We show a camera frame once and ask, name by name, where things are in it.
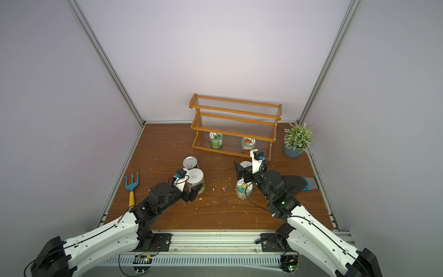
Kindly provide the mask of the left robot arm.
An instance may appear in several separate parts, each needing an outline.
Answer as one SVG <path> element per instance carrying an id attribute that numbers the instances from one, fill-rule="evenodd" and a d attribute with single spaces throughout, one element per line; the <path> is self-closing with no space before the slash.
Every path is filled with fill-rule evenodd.
<path id="1" fill-rule="evenodd" d="M 31 276 L 78 277 L 116 255 L 150 249 L 154 245 L 150 226 L 179 200 L 194 201 L 201 187 L 186 190 L 184 184 L 162 182 L 118 219 L 77 237 L 49 240 L 28 265 Z"/>

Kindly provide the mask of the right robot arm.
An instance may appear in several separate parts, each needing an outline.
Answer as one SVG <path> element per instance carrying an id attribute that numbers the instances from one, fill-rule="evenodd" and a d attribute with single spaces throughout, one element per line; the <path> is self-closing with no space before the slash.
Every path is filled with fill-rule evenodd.
<path id="1" fill-rule="evenodd" d="M 319 222 L 294 195 L 308 182 L 296 175 L 281 175 L 267 168 L 266 160 L 254 160 L 249 167 L 234 162 L 236 177 L 251 183 L 267 200 L 267 209 L 284 224 L 276 231 L 283 250 L 294 250 L 330 277 L 380 277 L 376 255 L 338 237 Z"/>

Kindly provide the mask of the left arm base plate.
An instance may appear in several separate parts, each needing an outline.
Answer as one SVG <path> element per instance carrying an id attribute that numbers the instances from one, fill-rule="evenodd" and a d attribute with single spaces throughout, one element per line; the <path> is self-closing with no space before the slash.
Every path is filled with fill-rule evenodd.
<path id="1" fill-rule="evenodd" d="M 140 241 L 133 252 L 168 252 L 171 244 L 171 233 L 153 233 Z"/>

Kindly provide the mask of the strawberry seed can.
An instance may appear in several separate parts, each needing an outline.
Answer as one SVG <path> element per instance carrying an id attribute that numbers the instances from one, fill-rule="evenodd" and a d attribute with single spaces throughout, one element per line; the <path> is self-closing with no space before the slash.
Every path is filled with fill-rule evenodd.
<path id="1" fill-rule="evenodd" d="M 241 145 L 242 153 L 249 155 L 250 151 L 256 147 L 256 140 L 253 138 L 243 137 L 241 140 Z"/>

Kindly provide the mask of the white black seed can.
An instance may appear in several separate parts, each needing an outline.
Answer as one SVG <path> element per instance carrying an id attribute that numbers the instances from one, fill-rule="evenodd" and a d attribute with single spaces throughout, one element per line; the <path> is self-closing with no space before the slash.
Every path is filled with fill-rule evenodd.
<path id="1" fill-rule="evenodd" d="M 251 161 L 248 161 L 248 160 L 245 160 L 245 161 L 241 162 L 240 165 L 241 165 L 243 168 L 247 168 L 247 167 L 252 166 L 252 162 L 251 162 Z"/>

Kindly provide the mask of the watermelon seed can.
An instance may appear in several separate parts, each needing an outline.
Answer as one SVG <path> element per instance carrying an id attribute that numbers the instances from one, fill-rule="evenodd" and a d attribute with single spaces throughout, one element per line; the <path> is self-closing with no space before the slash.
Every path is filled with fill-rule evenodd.
<path id="1" fill-rule="evenodd" d="M 182 165 L 187 170 L 197 169 L 198 168 L 198 160 L 196 157 L 189 156 L 183 160 Z"/>

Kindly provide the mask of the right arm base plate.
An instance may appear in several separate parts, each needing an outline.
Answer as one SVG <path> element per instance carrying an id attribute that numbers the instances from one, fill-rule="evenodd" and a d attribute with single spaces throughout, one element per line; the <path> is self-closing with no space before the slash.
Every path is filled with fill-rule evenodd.
<path id="1" fill-rule="evenodd" d="M 276 233 L 261 233 L 254 243 L 260 246 L 263 252 L 291 251 L 286 240 Z"/>

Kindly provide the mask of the white green seed can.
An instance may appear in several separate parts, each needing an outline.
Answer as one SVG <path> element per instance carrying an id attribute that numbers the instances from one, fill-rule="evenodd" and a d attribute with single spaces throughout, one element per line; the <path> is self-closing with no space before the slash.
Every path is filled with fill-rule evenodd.
<path id="1" fill-rule="evenodd" d="M 204 173 L 198 168 L 190 169 L 187 171 L 189 179 L 186 182 L 186 187 L 191 190 L 191 188 L 201 185 L 198 195 L 202 194 L 205 190 Z"/>

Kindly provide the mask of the yellow green lidded seed jar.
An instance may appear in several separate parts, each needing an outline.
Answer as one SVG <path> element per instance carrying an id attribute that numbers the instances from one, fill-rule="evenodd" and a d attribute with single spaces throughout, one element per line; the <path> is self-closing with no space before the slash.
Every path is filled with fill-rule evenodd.
<path id="1" fill-rule="evenodd" d="M 253 190 L 252 182 L 245 182 L 244 179 L 240 179 L 236 183 L 236 195 L 241 200 L 246 200 L 250 197 Z"/>

